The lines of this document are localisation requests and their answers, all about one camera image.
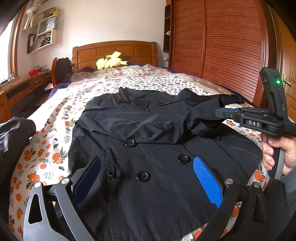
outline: human hand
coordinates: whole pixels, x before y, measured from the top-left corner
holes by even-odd
[[[266,134],[261,134],[263,164],[267,170],[274,167],[274,149],[281,148],[285,151],[283,175],[287,175],[296,166],[296,138],[295,137],[267,137]]]

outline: wooden desk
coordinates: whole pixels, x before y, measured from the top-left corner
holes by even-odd
[[[8,121],[12,115],[10,108],[23,97],[51,81],[51,71],[43,72],[0,92],[0,123]]]

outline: dark blue gripper pad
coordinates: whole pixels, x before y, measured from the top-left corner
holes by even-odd
[[[217,207],[220,207],[223,201],[222,188],[199,156],[194,158],[193,170],[210,202],[216,204]]]

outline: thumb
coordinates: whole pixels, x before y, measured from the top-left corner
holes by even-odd
[[[294,137],[282,136],[280,138],[268,137],[268,144],[275,148],[281,148],[290,153],[296,150],[296,142]]]

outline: floral bedsheet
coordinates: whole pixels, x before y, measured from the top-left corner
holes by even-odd
[[[96,96],[116,93],[119,87],[137,90],[158,90],[177,95],[188,88],[199,95],[229,93],[225,89],[202,79],[185,74],[171,74],[165,69],[151,65],[125,66],[90,73],[76,73],[66,89],[59,89],[29,117],[36,124],[37,132],[23,150],[14,170],[10,185],[9,228],[19,240],[23,240],[23,222],[31,188],[41,181],[44,185],[56,184],[69,175],[68,151],[72,140],[72,129],[85,105]],[[224,122],[261,147],[260,133],[240,127],[231,120]],[[250,178],[264,188],[269,177],[262,162]],[[225,231],[234,225],[240,209],[236,204]],[[196,239],[206,225],[178,239]]]

